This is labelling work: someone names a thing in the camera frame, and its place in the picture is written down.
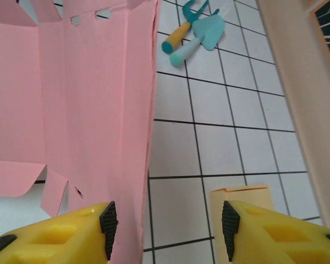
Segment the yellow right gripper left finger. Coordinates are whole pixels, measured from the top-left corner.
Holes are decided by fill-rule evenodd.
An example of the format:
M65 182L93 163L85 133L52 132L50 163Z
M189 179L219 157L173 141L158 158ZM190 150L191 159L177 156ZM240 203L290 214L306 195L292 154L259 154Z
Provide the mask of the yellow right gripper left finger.
M118 220L102 202L0 236L0 263L107 263Z

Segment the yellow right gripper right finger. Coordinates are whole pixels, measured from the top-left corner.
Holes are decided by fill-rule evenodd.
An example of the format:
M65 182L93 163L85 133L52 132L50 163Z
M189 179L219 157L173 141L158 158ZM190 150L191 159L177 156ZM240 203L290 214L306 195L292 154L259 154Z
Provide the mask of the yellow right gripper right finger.
M241 201L225 201L230 263L330 263L330 228Z

